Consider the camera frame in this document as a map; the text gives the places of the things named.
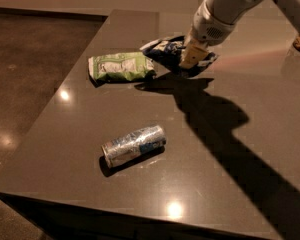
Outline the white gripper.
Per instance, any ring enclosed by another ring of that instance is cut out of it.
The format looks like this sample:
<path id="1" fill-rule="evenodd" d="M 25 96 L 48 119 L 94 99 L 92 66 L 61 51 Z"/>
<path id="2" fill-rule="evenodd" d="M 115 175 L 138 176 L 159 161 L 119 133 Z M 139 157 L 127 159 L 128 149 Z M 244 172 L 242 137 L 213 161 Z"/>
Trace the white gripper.
<path id="1" fill-rule="evenodd" d="M 208 46 L 216 46 L 234 30 L 234 24 L 227 24 L 218 20 L 208 9 L 207 0 L 204 0 L 194 14 L 190 37 L 184 41 L 179 66 L 191 69 L 208 55 Z"/>

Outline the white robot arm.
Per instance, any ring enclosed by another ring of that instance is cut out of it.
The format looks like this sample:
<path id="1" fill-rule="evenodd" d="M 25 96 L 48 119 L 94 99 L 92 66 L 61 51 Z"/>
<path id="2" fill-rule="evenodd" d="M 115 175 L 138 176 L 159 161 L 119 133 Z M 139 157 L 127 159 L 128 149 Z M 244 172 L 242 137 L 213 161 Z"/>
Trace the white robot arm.
<path id="1" fill-rule="evenodd" d="M 237 22 L 263 0 L 203 0 L 193 16 L 180 66 L 190 69 L 208 56 L 208 47 L 221 44 Z M 272 0 L 300 36 L 300 0 Z"/>

